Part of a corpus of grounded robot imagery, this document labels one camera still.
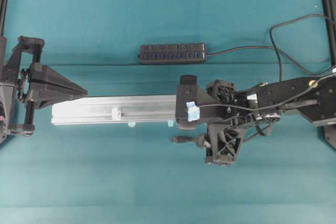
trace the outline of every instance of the wire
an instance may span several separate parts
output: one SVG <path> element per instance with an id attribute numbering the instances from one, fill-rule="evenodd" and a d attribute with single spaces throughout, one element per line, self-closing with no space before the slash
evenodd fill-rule
<path id="1" fill-rule="evenodd" d="M 300 63 L 298 63 L 297 61 L 295 61 L 291 56 L 289 56 L 286 52 L 284 52 L 283 50 L 281 50 L 280 48 L 277 47 L 277 45 L 275 44 L 274 41 L 274 37 L 273 37 L 273 30 L 281 27 L 281 26 L 286 26 L 295 22 L 299 22 L 302 21 L 304 19 L 307 18 L 311 18 L 311 17 L 322 17 L 324 19 L 326 19 L 327 21 L 331 22 L 334 26 L 336 26 L 336 22 L 333 21 L 331 18 L 329 18 L 328 16 L 324 16 L 322 14 L 310 14 L 310 15 L 306 15 L 300 18 L 296 18 L 293 20 L 290 20 L 288 22 L 284 22 L 278 25 L 274 25 L 271 27 L 270 31 L 269 31 L 269 36 L 271 39 L 271 42 L 273 44 L 273 46 L 242 46 L 242 47 L 235 47 L 235 48 L 231 48 L 231 49 L 227 49 L 227 50 L 223 50 L 220 52 L 215 52 L 212 54 L 207 54 L 207 56 L 219 56 L 219 55 L 224 55 L 224 54 L 228 54 L 230 52 L 234 52 L 234 51 L 238 51 L 238 50 L 244 50 L 244 49 L 271 49 L 274 50 L 276 52 L 277 58 L 278 58 L 278 64 L 279 64 L 279 80 L 282 80 L 282 62 L 280 59 L 280 55 L 283 55 L 284 57 L 286 57 L 293 65 L 295 65 L 297 68 L 299 68 L 302 72 L 304 72 L 305 74 L 311 76 L 311 77 L 319 77 L 323 74 L 328 73 L 329 71 L 331 71 L 333 68 L 336 67 L 336 65 L 333 65 L 331 67 L 329 67 L 328 69 L 322 71 L 321 73 L 312 73 L 310 72 L 308 69 L 306 69 L 304 66 L 302 66 Z"/>
<path id="2" fill-rule="evenodd" d="M 270 127 L 270 126 L 267 125 L 266 127 L 262 128 L 261 131 L 267 130 L 269 127 Z M 245 138 L 245 139 L 243 140 L 243 143 L 246 143 L 246 142 L 250 141 L 252 138 L 256 137 L 257 135 L 259 135 L 258 132 L 256 132 L 256 133 L 254 133 L 253 135 L 251 135 L 251 136 Z"/>
<path id="3" fill-rule="evenodd" d="M 207 54 L 207 56 L 220 56 L 220 55 L 228 54 L 230 52 L 245 50 L 245 49 L 271 49 L 271 50 L 275 50 L 275 48 L 273 46 L 242 46 L 242 47 L 230 48 L 230 49 L 223 50 L 223 51 L 220 51 L 220 52 L 215 52 L 213 54 Z M 330 72 L 333 68 L 336 68 L 336 65 L 333 65 L 333 66 L 329 67 L 328 69 L 322 71 L 321 73 L 312 73 L 308 69 L 306 69 L 304 66 L 302 66 L 300 63 L 295 61 L 291 56 L 289 56 L 286 52 L 284 52 L 280 48 L 278 48 L 278 51 L 284 57 L 286 57 L 293 65 L 295 65 L 298 69 L 300 69 L 302 72 L 304 72 L 305 74 L 307 74 L 311 77 L 320 77 L 321 75 Z"/>
<path id="4" fill-rule="evenodd" d="M 293 19 L 293 20 L 290 20 L 290 21 L 287 21 L 287 22 L 284 22 L 284 23 L 281 23 L 281 24 L 278 24 L 278 25 L 275 25 L 275 26 L 272 26 L 271 29 L 269 30 L 269 37 L 271 39 L 271 42 L 273 44 L 273 47 L 275 49 L 275 53 L 278 57 L 278 60 L 279 60 L 279 64 L 281 62 L 281 59 L 280 59 L 280 55 L 279 55 L 279 50 L 278 50 L 278 47 L 274 41 L 274 38 L 273 38 L 273 30 L 276 29 L 276 28 L 279 28 L 279 27 L 282 27 L 282 26 L 287 26 L 287 25 L 290 25 L 290 24 L 293 24 L 293 23 L 296 23 L 296 22 L 299 22 L 299 21 L 302 21 L 304 19 L 307 19 L 307 18 L 313 18 L 313 17 L 321 17 L 321 18 L 324 18 L 325 20 L 329 21 L 330 23 L 332 23 L 334 26 L 336 26 L 336 22 L 333 21 L 331 18 L 329 18 L 328 16 L 325 16 L 325 15 L 322 15 L 322 14 L 310 14 L 310 15 L 306 15 L 306 16 L 303 16 L 303 17 L 300 17 L 300 18 L 296 18 L 296 19 Z M 282 67 L 279 68 L 279 80 L 281 81 L 282 80 Z"/>
<path id="5" fill-rule="evenodd" d="M 231 105 L 231 104 L 205 104 L 205 105 L 200 105 L 198 106 L 199 108 L 202 108 L 202 107 L 209 107 L 209 106 L 223 106 L 223 107 L 231 107 L 231 108 L 237 108 L 237 109 L 242 109 L 242 110 L 248 110 L 248 111 L 259 111 L 259 110 L 265 110 L 265 109 L 271 109 L 271 108 L 275 108 L 275 107 L 278 107 L 278 106 L 281 106 L 291 100 L 294 100 L 295 98 L 298 98 L 306 93 L 308 93 L 311 89 L 313 89 L 314 87 L 316 87 L 316 85 L 326 79 L 326 78 L 330 78 L 330 77 L 333 77 L 335 76 L 336 73 L 330 73 L 326 76 L 323 76 L 321 77 L 320 79 L 318 80 L 315 80 L 313 83 L 311 83 L 310 87 L 307 88 L 306 90 L 296 94 L 296 95 L 293 95 L 292 97 L 282 101 L 282 102 L 279 102 L 279 103 L 276 103 L 276 104 L 273 104 L 273 105 L 269 105 L 269 106 L 264 106 L 264 107 L 260 107 L 260 108 L 257 108 L 257 109 L 251 109 L 251 108 L 246 108 L 246 107 L 242 107 L 242 106 L 236 106 L 236 105 Z"/>

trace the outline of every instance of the teal fabric surface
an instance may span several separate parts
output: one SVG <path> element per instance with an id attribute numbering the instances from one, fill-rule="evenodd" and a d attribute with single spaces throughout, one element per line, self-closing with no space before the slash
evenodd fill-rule
<path id="1" fill-rule="evenodd" d="M 267 44 L 271 25 L 323 13 L 321 0 L 8 0 L 8 48 L 19 35 L 46 40 L 42 63 L 91 95 L 175 93 L 180 75 L 239 89 L 277 81 L 272 51 L 205 65 L 139 66 L 142 43 L 199 42 L 210 51 Z M 276 32 L 279 46 L 314 71 L 330 63 L 319 19 Z M 285 64 L 285 78 L 302 74 Z M 18 122 L 24 110 L 18 110 Z M 0 147 L 3 223 L 334 223 L 336 152 L 299 115 L 245 144 L 237 164 L 203 164 L 204 151 L 174 145 L 166 123 L 53 126 L 36 112 L 31 138 Z M 196 135 L 203 132 L 201 126 Z"/>

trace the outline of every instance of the black metal frame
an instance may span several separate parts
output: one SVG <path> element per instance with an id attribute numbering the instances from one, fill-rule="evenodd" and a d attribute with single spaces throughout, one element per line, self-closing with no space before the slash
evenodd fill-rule
<path id="1" fill-rule="evenodd" d="M 324 14 L 336 20 L 336 0 L 322 0 Z M 326 23 L 329 37 L 331 64 L 336 64 L 336 27 L 330 22 Z M 336 148 L 336 124 L 323 127 L 324 139 Z"/>
<path id="2" fill-rule="evenodd" d="M 4 34 L 7 0 L 0 0 L 0 35 Z"/>

